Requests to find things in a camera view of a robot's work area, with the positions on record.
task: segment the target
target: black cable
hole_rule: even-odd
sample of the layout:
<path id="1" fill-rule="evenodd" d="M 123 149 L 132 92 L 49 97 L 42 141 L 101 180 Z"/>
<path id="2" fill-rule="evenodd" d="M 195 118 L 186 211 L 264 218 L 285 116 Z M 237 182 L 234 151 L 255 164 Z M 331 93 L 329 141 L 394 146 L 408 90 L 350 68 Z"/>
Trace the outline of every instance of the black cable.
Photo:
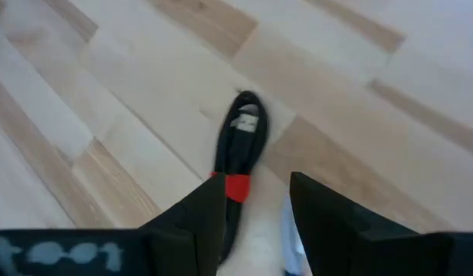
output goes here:
<path id="1" fill-rule="evenodd" d="M 268 115 L 260 99 L 241 92 L 219 132 L 214 172 L 250 175 L 268 138 Z M 226 225 L 220 263 L 229 255 L 238 232 L 243 203 L 226 197 Z"/>

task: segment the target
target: wooden floor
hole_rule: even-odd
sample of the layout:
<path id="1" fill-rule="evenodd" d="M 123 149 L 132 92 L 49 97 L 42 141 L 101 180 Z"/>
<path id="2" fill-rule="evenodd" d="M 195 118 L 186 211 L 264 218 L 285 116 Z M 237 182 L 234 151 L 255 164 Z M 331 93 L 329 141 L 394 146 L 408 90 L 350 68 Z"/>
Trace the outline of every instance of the wooden floor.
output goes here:
<path id="1" fill-rule="evenodd" d="M 221 275 L 277 275 L 292 170 L 473 230 L 473 1 L 0 0 L 0 228 L 137 227 L 208 178 L 238 90 L 271 140 Z"/>

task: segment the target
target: red tape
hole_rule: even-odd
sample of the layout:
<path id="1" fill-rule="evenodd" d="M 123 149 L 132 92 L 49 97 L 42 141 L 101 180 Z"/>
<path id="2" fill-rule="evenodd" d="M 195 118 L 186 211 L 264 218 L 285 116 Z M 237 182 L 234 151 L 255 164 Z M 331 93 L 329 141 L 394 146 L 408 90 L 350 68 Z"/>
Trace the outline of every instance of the red tape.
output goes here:
<path id="1" fill-rule="evenodd" d="M 226 176 L 226 196 L 230 199 L 243 203 L 250 194 L 250 176 L 248 175 L 227 175 Z"/>

